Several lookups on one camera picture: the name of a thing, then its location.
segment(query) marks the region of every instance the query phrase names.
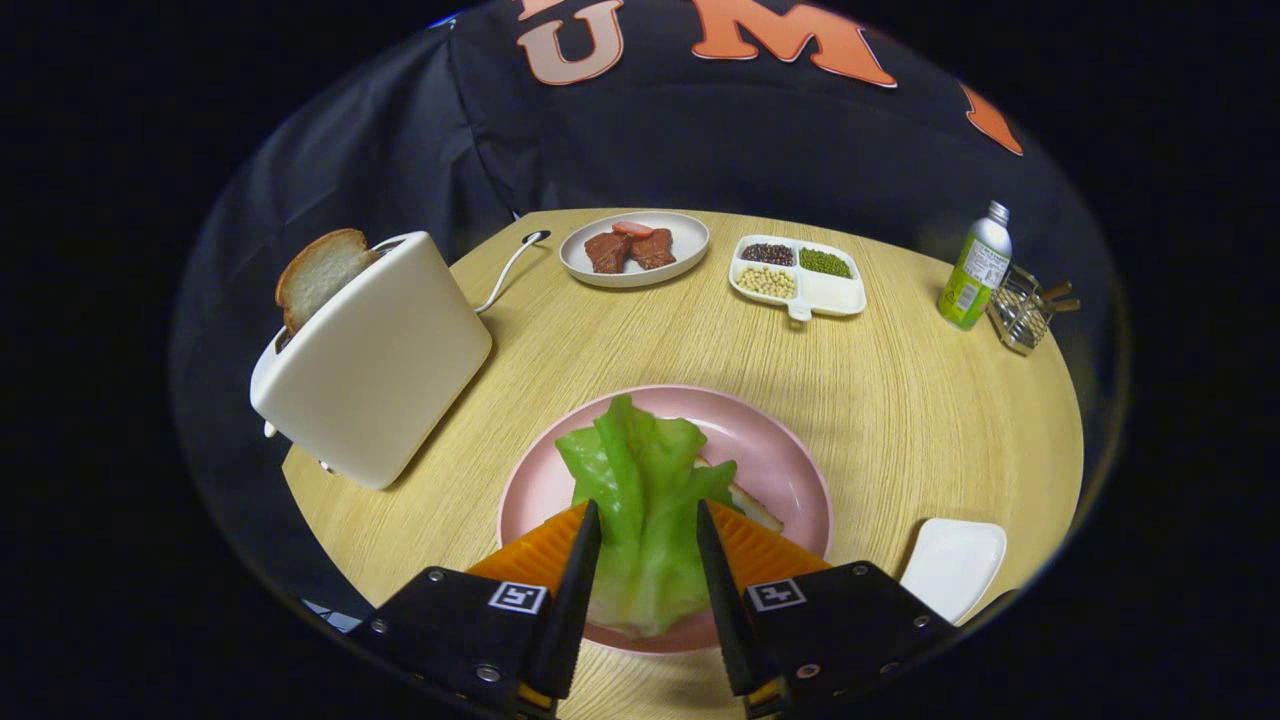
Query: wire utensil holder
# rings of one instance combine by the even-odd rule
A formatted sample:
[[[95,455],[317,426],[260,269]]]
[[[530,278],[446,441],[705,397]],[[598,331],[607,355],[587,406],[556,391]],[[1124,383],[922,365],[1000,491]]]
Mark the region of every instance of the wire utensil holder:
[[[1030,355],[1048,334],[1055,310],[1052,302],[1041,299],[1042,291],[1036,275],[1010,265],[987,305],[987,315],[996,325],[1000,341],[1019,355]]]

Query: wooden tabletop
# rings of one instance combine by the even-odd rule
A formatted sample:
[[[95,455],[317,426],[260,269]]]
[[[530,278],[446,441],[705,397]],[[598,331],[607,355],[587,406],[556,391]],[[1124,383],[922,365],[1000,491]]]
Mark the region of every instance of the wooden tabletop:
[[[799,436],[826,475],[835,512],[827,560],[869,560],[900,578],[928,518],[997,523],[1009,548],[979,610],[1021,587],[1075,511],[1083,433],[1052,336],[1029,356],[983,318],[950,327],[936,301],[951,265],[799,223],[680,210],[710,229],[707,256],[662,284],[602,290],[558,259],[572,231],[627,209],[525,215],[453,265],[467,299],[488,299],[520,238],[525,252],[481,315],[493,354],[404,474],[370,491],[294,447],[284,474],[338,568],[374,606],[428,565],[466,569],[498,548],[497,510],[516,461],[570,410],[635,386],[727,392]],[[733,246],[763,233],[849,252],[867,309],[849,318],[746,301],[728,284]],[[956,238],[959,251],[961,238]],[[719,651],[655,657],[584,643],[561,716],[741,717]]]

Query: orange letter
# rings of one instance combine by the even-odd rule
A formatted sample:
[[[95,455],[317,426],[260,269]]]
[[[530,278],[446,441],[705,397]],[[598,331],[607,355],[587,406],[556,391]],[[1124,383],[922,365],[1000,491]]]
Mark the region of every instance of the orange letter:
[[[605,0],[573,13],[575,18],[586,20],[595,44],[591,54],[581,60],[570,63],[561,55],[556,31],[564,23],[559,20],[540,24],[520,36],[516,45],[529,55],[529,69],[534,70],[534,77],[547,85],[571,85],[612,68],[622,56],[622,31],[614,13],[621,6],[622,0]]]
[[[965,96],[969,97],[969,122],[973,127],[980,129],[983,135],[995,140],[996,142],[1005,146],[1014,155],[1021,158],[1023,146],[1018,145],[1014,140],[1014,131],[1009,129],[1009,123],[1005,122],[1005,117],[1000,114],[1000,110],[995,105],[983,100],[977,92],[965,87],[960,83],[960,90],[964,90]]]
[[[516,19],[517,20],[529,19],[530,17],[541,13],[547,8],[559,5],[564,0],[516,0],[516,3],[520,3],[521,5],[525,6],[525,12],[520,13],[520,17]]]
[[[703,41],[694,45],[694,55],[708,60],[750,60],[759,55],[754,45],[742,41],[739,26],[755,36],[769,53],[792,63],[809,44],[818,38],[813,64],[881,87],[897,87],[893,76],[876,60],[863,28],[840,15],[810,5],[796,5],[785,15],[776,15],[753,0],[694,0],[703,20]]]

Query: pink plate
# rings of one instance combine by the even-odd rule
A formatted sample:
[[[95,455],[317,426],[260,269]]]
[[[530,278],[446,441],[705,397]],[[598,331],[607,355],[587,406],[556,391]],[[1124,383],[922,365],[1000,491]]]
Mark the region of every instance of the pink plate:
[[[586,428],[609,401],[630,393],[636,407],[660,418],[687,418],[707,436],[701,456],[712,465],[737,461],[739,486],[778,520],[782,536],[815,555],[831,550],[831,497],[827,483],[804,443],[782,423],[722,392],[692,386],[644,386],[599,397],[561,418],[516,464],[498,507],[498,543],[507,544],[568,507],[573,477],[556,450],[556,439]],[[710,610],[685,618],[655,638],[630,639],[588,624],[584,637],[608,647],[669,655],[716,647]]]

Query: green bottle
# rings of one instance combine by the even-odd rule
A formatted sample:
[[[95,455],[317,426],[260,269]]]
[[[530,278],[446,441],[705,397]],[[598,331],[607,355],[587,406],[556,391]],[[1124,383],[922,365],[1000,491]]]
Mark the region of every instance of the green bottle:
[[[1009,209],[992,202],[987,217],[969,228],[969,237],[960,250],[960,259],[951,270],[951,279],[938,297],[938,313],[952,325],[968,331],[991,300],[991,292],[1000,287],[1014,256],[1014,243],[1009,240]]]

